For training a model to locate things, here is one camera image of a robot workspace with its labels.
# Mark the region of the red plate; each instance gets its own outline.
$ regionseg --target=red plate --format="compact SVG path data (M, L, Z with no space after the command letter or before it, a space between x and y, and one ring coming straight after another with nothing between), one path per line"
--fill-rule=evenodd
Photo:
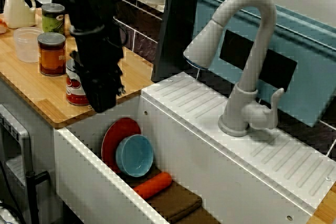
M104 136L101 145L101 157L103 162L115 173L120 173L116 162L116 151L120 142L128 136L141 134L140 127L131 118L121 118L114 122Z

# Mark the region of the white sink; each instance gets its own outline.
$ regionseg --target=white sink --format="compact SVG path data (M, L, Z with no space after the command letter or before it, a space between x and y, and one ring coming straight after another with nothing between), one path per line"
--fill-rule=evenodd
M58 195L85 224L168 223L100 160L109 126L130 117L151 141L158 168L200 195L221 223L305 224L336 181L336 162L279 129L226 135L217 125L226 102L180 73L55 130Z

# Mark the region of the cable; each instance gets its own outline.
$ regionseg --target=cable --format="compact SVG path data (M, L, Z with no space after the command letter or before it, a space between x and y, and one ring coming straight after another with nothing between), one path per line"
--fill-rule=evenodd
M19 218L19 221L21 222L21 224L26 224L26 221L23 218L22 214L19 211L17 211L14 207L8 204L5 204L5 203L0 203L0 207L6 208L7 210L12 211Z
M13 211L13 212L18 216L18 218L19 218L21 224L25 224L26 222L25 222L25 220L24 220L24 218L23 218L23 215L22 215L21 209L20 209L20 207L19 207L19 204L17 203L17 201L16 201L16 199L15 199L13 193L12 193L12 190L11 190L10 187L9 187L9 183L8 183L8 180L7 180L7 176L6 176L6 173L5 173L5 169L4 169L4 166L3 166L3 164L2 164L1 161L0 161L0 168L1 168L2 174L4 175L4 179L5 179L5 183L6 183L8 192L9 192L11 198L13 199L14 204L15 204L17 210L16 210L15 208L13 208L12 206L10 206L10 205L8 205L8 204L5 204L5 203L0 203L0 207L4 207L4 208L6 208L6 209L8 209L8 210Z

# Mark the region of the clear plastic cup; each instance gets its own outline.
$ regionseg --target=clear plastic cup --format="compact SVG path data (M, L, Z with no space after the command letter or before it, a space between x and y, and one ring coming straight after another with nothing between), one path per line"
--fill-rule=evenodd
M36 27L22 27L14 31L16 56L23 62L38 62L37 36L43 30Z

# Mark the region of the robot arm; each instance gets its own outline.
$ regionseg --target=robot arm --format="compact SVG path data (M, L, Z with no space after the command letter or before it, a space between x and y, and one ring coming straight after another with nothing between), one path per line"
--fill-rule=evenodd
M116 3L114 0L64 0L64 6L71 21L70 34L78 48L70 54L75 60L76 73L90 105L96 112L104 112L116 105L117 95L125 93L118 66L123 58L122 27L113 19Z

